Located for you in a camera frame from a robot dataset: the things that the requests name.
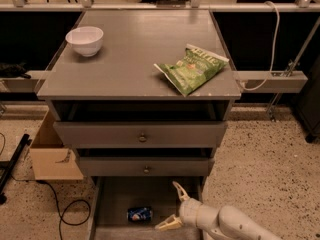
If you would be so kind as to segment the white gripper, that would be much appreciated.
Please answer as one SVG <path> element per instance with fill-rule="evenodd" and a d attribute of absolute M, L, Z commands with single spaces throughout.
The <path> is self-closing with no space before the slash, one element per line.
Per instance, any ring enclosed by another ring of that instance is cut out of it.
<path fill-rule="evenodd" d="M 198 212 L 202 203 L 196 199 L 190 198 L 186 190 L 176 181 L 172 182 L 177 190 L 178 198 L 182 202 L 179 208 L 179 217 L 171 215 L 161 223 L 155 226 L 158 231 L 167 231 L 178 229 L 183 226 L 197 226 Z"/>

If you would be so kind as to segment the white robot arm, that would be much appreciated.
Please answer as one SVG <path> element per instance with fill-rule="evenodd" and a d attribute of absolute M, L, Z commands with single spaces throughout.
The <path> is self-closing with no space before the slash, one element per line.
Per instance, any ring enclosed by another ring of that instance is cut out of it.
<path fill-rule="evenodd" d="M 172 214 L 156 225 L 156 230 L 186 225 L 204 231 L 213 240 L 282 240 L 233 206 L 216 209 L 191 198 L 178 182 L 173 181 L 173 186 L 181 201 L 179 215 Z"/>

